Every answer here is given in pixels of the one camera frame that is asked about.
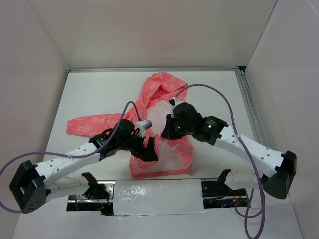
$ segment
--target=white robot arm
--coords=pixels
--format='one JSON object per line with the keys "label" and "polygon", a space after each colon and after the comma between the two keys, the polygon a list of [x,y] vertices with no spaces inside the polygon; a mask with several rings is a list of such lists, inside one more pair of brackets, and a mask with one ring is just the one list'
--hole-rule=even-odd
{"label": "white robot arm", "polygon": [[[166,127],[161,135],[163,138],[175,140],[191,135],[198,141],[225,149],[250,163],[248,154],[239,141],[241,139],[248,148],[257,169],[264,174],[261,181],[265,192],[278,199],[287,197],[296,174],[297,157],[294,153],[290,151],[281,153],[239,133],[236,134],[226,122],[214,116],[203,118],[193,105],[178,98],[173,98],[170,102],[173,105],[173,113],[166,116]],[[234,180],[228,175],[230,171],[224,170],[218,181],[232,190],[258,188],[257,182],[251,175]]]}
{"label": "white robot arm", "polygon": [[58,157],[35,165],[30,161],[22,163],[9,185],[22,213],[33,212],[54,198],[73,194],[85,194],[89,197],[97,190],[104,191],[104,185],[98,184],[90,173],[82,173],[78,177],[67,175],[110,157],[118,150],[129,151],[131,155],[145,162],[157,161],[154,138],[149,137],[147,145],[143,145],[145,130],[152,126],[151,122],[142,120],[135,126],[136,129],[132,122],[123,119],[105,146],[103,144],[110,137],[111,129],[69,152],[68,157]]}
{"label": "white robot arm", "polygon": [[[202,117],[193,105],[174,99],[171,102],[173,114],[166,116],[166,127],[163,138],[180,139],[191,135],[201,142],[223,148],[245,161],[250,162],[239,138],[245,143],[258,168],[263,172],[264,190],[273,197],[284,199],[296,173],[296,155],[290,151],[285,154],[271,150],[259,143],[235,133],[226,122],[214,116]],[[33,165],[26,161],[18,168],[10,189],[23,213],[30,213],[41,207],[45,202],[67,195],[85,195],[90,197],[97,191],[104,191],[104,185],[98,184],[90,173],[78,177],[68,177],[70,173],[86,165],[97,163],[106,157],[114,155],[117,150],[127,150],[142,161],[157,161],[154,151],[154,139],[149,138],[147,146],[143,146],[145,130],[152,126],[148,120],[142,120],[134,125],[128,120],[122,120],[114,137],[99,153],[94,152],[102,147],[110,134],[106,130],[91,138],[88,143],[69,152],[68,157],[58,157],[50,161]],[[257,188],[254,177],[234,180],[230,177],[230,169],[224,170],[217,182],[225,184],[232,190],[239,188]]]}

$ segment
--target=black clamp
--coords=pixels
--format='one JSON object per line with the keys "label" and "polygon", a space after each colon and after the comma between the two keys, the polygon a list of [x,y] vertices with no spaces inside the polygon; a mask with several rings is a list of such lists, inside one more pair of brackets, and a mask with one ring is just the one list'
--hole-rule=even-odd
{"label": "black clamp", "polygon": [[214,145],[221,138],[224,127],[228,127],[226,122],[214,116],[203,118],[193,105],[183,102],[174,107],[173,114],[166,116],[166,126],[161,136],[175,140],[191,135],[200,142]]}
{"label": "black clamp", "polygon": [[37,164],[32,164],[30,160],[22,163],[9,185],[21,212],[25,214],[44,205],[50,193],[49,189],[45,189],[45,177],[38,174],[36,167]]}
{"label": "black clamp", "polygon": [[[103,133],[92,137],[89,143],[100,148],[112,134],[113,129],[107,129]],[[100,151],[100,161],[114,155],[118,150],[129,151],[132,156],[144,162],[158,161],[154,150],[154,138],[149,137],[146,147],[144,138],[138,136],[138,129],[134,130],[134,124],[123,119],[109,143]]]}
{"label": "black clamp", "polygon": [[96,178],[91,173],[82,173],[82,176],[88,181],[89,188],[83,194],[88,199],[95,199],[96,195],[99,192],[102,192],[103,195],[106,195],[107,199],[109,198],[109,194],[105,191],[105,185],[99,184]]}

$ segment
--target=white table surface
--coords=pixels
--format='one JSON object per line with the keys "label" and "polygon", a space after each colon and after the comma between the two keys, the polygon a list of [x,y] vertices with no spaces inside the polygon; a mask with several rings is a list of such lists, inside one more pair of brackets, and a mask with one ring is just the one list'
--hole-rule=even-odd
{"label": "white table surface", "polygon": [[[86,115],[119,113],[125,103],[135,101],[145,79],[154,72],[75,72],[69,73],[56,114],[47,151],[67,153],[85,143],[88,138],[67,135],[67,121]],[[244,100],[233,71],[169,72],[189,84],[204,83],[219,89],[229,100],[238,130],[254,138]],[[231,123],[228,107],[214,91],[190,88],[186,100],[203,115],[213,115]],[[189,138],[194,148],[193,166],[188,175],[172,175],[161,179],[216,178],[224,169],[252,172],[252,166],[237,156]],[[44,161],[52,159],[45,156]],[[119,151],[101,162],[86,166],[73,175],[91,172],[98,180],[131,179],[130,153]]]}

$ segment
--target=purple cable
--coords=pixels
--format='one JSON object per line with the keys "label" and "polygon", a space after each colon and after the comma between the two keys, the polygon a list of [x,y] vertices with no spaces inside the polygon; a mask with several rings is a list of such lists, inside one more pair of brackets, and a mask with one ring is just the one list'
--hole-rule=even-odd
{"label": "purple cable", "polygon": [[[89,154],[86,154],[86,155],[74,155],[72,156],[72,158],[86,158],[86,157],[90,157],[96,153],[99,153],[109,142],[110,140],[112,139],[112,137],[114,136],[115,132],[117,131],[118,127],[119,127],[119,123],[121,122],[122,118],[124,117],[124,114],[126,112],[126,109],[127,107],[129,106],[129,104],[133,104],[134,108],[135,108],[135,111],[136,111],[136,114],[137,114],[137,117],[139,120],[141,120],[140,118],[140,115],[139,115],[139,112],[138,112],[138,109],[135,105],[135,103],[133,101],[128,101],[123,109],[123,112],[120,116],[120,119],[118,121],[118,123],[116,124],[114,130],[112,131],[110,137],[105,141],[104,144],[102,144],[102,146],[100,148],[98,148],[97,150],[95,150],[94,152],[92,153],[89,153]],[[25,154],[22,154],[22,155],[19,155],[17,157],[15,157],[14,159],[10,160],[1,170],[0,170],[0,177],[1,175],[3,174],[3,172],[5,171],[6,168],[8,168],[8,166],[10,164],[12,164],[13,162],[17,161],[18,159],[21,159],[23,157],[26,157],[26,156],[31,156],[31,155],[53,155],[53,156],[58,156],[58,157],[64,157],[64,158],[67,158],[68,155],[66,154],[62,154],[62,153],[52,153],[52,152],[31,152],[31,153],[25,153]],[[11,208],[8,208],[7,206],[5,206],[2,201],[0,200],[0,207],[2,207],[3,209],[7,210],[8,212],[11,212],[11,213],[21,213],[21,211],[18,211],[18,210],[13,210]]]}
{"label": "purple cable", "polygon": [[[227,100],[227,98],[224,96],[223,93],[221,93],[219,90],[217,90],[216,88],[214,87],[211,87],[209,85],[205,85],[205,84],[193,84],[193,85],[189,85],[185,88],[183,88],[182,90],[180,90],[176,95],[175,97],[177,97],[180,93],[182,93],[183,91],[185,91],[186,89],[190,88],[190,87],[194,87],[194,86],[203,86],[203,87],[207,87],[207,88],[210,88],[212,89],[213,91],[217,92],[224,100],[225,102],[227,103],[228,105],[228,108],[229,108],[229,111],[230,111],[230,117],[231,117],[231,122],[232,122],[232,125],[233,125],[233,128],[234,128],[234,132],[236,134],[236,136],[238,135],[238,132],[237,132],[237,129],[236,129],[236,125],[235,125],[235,119],[234,119],[234,113],[233,113],[233,109],[231,108],[231,105],[229,103],[229,101]],[[238,141],[241,143],[241,145],[243,146],[244,150],[246,151],[250,161],[251,161],[251,164],[253,165],[253,168],[254,168],[254,171],[255,171],[255,174],[256,174],[256,177],[257,177],[257,182],[258,182],[258,188],[259,188],[259,192],[260,192],[260,199],[261,199],[261,210],[260,212],[258,212],[257,214],[255,215],[252,215],[252,216],[249,216],[248,213],[249,213],[249,209],[250,209],[250,203],[251,203],[251,200],[253,199],[253,195],[254,195],[254,190],[252,189],[252,193],[251,193],[251,196],[249,198],[249,201],[248,201],[248,204],[247,204],[247,208],[246,208],[246,212],[245,212],[245,215],[241,214],[238,212],[237,210],[237,205],[239,202],[236,203],[235,205],[235,210],[236,212],[243,216],[245,218],[244,220],[244,226],[245,226],[245,232],[246,232],[246,235],[249,239],[257,239],[263,229],[264,229],[264,225],[265,225],[265,194],[264,194],[264,191],[263,191],[263,187],[262,187],[262,184],[261,184],[261,181],[260,181],[260,176],[259,176],[259,173],[258,173],[258,169],[257,169],[257,166],[254,162],[254,159],[253,157],[251,156],[251,153],[249,152],[247,146],[245,145],[245,143],[243,142],[243,140],[241,138],[238,138]],[[259,226],[259,229],[258,229],[258,232],[256,233],[256,235],[254,237],[250,236],[249,232],[248,232],[248,227],[247,227],[247,220],[248,218],[254,218],[258,215],[261,214],[261,222],[260,222],[260,226]]]}

